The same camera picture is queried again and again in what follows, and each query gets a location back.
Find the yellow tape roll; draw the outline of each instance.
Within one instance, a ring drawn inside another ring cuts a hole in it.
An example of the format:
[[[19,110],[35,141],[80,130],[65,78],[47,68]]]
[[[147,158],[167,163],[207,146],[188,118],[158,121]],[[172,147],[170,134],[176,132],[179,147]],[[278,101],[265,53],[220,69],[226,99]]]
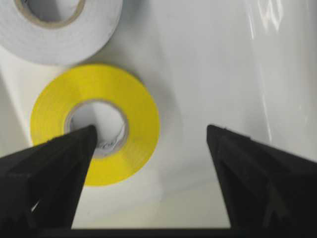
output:
[[[31,116],[35,145],[65,133],[67,115],[91,100],[111,102],[126,117],[128,134],[120,150],[92,159],[85,185],[107,185],[136,173],[159,138],[159,114],[145,87],[126,71],[104,65],[75,67],[53,80],[37,98]]]

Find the tape roll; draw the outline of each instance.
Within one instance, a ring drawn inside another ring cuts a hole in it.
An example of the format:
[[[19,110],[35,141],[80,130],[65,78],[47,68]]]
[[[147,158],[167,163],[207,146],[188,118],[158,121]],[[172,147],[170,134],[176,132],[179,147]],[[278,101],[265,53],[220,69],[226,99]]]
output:
[[[122,9],[122,0],[76,0],[75,5],[59,0],[74,11],[69,18],[53,22],[52,17],[40,19],[30,9],[35,2],[48,12],[46,8],[54,8],[52,2],[57,0],[43,1],[2,0],[0,7],[0,44],[42,64],[74,64],[95,54],[112,36]]]
[[[145,87],[126,71],[104,64],[75,67],[54,79],[39,95],[31,115],[34,145],[66,132],[69,114],[92,100],[110,102],[126,118],[121,148],[91,161],[85,185],[107,185],[136,173],[152,155],[159,138],[159,114]]]

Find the tape core hole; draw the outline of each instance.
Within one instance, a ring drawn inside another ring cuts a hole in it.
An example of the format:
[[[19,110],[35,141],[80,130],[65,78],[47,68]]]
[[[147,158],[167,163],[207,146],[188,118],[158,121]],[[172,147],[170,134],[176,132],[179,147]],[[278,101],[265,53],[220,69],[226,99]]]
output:
[[[67,116],[65,132],[91,124],[96,127],[98,135],[95,159],[113,154],[125,143],[128,132],[127,120],[114,104],[93,100],[77,105]]]
[[[74,21],[81,13],[85,0],[15,0],[15,3],[34,24],[56,28]]]

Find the white tape roll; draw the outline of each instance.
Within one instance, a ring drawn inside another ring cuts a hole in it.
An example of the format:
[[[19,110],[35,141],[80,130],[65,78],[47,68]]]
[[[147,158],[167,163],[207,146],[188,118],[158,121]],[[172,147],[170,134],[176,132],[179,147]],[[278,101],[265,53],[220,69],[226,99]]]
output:
[[[45,1],[1,0],[0,7],[0,44],[43,64],[92,56],[112,36],[122,9],[122,0]]]

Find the white surface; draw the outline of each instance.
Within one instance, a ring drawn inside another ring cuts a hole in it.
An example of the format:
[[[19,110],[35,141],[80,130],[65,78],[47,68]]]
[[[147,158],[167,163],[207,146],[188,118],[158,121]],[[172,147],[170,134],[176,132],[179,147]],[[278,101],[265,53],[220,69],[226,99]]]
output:
[[[74,227],[228,227],[206,145],[209,123],[316,160],[316,4],[125,1],[114,36],[84,63],[138,76],[158,105],[161,137],[131,178],[84,188]],[[15,108],[1,105],[6,153],[21,134],[29,139],[36,97],[66,68],[32,64],[2,48],[0,56],[0,89]]]
[[[35,24],[38,21],[31,22],[15,1],[2,0],[0,45],[36,63],[78,63],[95,54],[109,40],[118,24],[121,8],[122,0],[88,0],[72,22],[49,28]]]

